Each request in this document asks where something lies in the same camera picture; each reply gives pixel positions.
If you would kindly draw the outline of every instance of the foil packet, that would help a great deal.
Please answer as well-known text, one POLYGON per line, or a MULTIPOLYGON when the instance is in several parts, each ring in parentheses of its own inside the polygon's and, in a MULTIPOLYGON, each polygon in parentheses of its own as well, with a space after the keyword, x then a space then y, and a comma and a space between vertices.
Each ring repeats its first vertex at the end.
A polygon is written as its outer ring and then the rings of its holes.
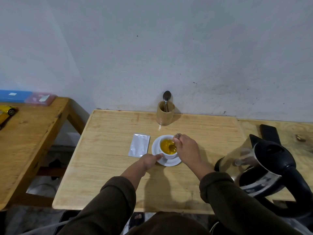
POLYGON ((128 155, 130 157, 141 158, 142 155, 148 152, 149 141, 150 135, 134 133, 128 155))

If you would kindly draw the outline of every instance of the black kettle handle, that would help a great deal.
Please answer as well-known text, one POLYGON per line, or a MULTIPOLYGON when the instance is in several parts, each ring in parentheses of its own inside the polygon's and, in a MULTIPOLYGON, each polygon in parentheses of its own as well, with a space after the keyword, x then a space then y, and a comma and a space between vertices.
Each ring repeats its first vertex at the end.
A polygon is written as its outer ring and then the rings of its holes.
POLYGON ((294 206, 283 209, 264 197, 256 199, 280 217, 301 218, 310 215, 313 212, 313 194, 299 171, 293 166, 288 167, 280 181, 295 198, 294 206))

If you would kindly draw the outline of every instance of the white saucer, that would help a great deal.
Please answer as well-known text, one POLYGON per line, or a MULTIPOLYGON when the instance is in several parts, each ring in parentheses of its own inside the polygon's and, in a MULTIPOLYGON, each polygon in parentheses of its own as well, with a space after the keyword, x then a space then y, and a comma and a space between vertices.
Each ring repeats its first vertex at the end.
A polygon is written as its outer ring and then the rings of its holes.
MULTIPOLYGON (((154 140, 153 144, 152 144, 152 154, 156 155, 161 153, 162 151, 159 149, 158 144, 160 143, 160 137, 158 137, 156 140, 154 140)), ((177 164, 179 164, 182 160, 178 157, 178 155, 173 158, 173 159, 166 159, 166 158, 161 158, 160 160, 158 160, 158 163, 160 163, 163 166, 167 166, 167 167, 171 167, 171 166, 176 166, 177 164)))

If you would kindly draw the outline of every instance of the left hand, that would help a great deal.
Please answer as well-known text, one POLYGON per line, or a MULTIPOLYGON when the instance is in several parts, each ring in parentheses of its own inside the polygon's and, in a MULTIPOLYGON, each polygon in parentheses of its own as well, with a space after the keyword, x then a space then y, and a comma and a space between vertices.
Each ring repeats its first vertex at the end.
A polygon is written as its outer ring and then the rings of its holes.
POLYGON ((142 155, 142 157, 139 159, 140 162, 143 163, 146 171, 149 170, 151 167, 155 165, 155 163, 160 160, 163 157, 163 153, 157 154, 157 155, 152 155, 152 154, 145 154, 142 155))

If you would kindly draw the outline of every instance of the teacup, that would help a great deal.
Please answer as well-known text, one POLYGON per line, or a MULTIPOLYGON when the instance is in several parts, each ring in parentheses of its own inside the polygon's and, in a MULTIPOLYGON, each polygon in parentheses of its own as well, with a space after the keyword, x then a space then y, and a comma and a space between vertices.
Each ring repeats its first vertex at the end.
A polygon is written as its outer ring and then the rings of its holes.
POLYGON ((159 147, 158 147, 158 149, 159 149, 159 152, 162 152, 163 154, 164 154, 164 158, 166 158, 166 159, 173 159, 173 158, 175 158, 176 156, 177 156, 177 153, 174 153, 174 154, 166 154, 165 152, 163 152, 162 151, 162 149, 161 149, 161 142, 163 141, 163 140, 165 140, 165 139, 170 139, 170 140, 172 140, 173 139, 173 135, 162 135, 161 137, 160 137, 160 142, 159 142, 159 147))

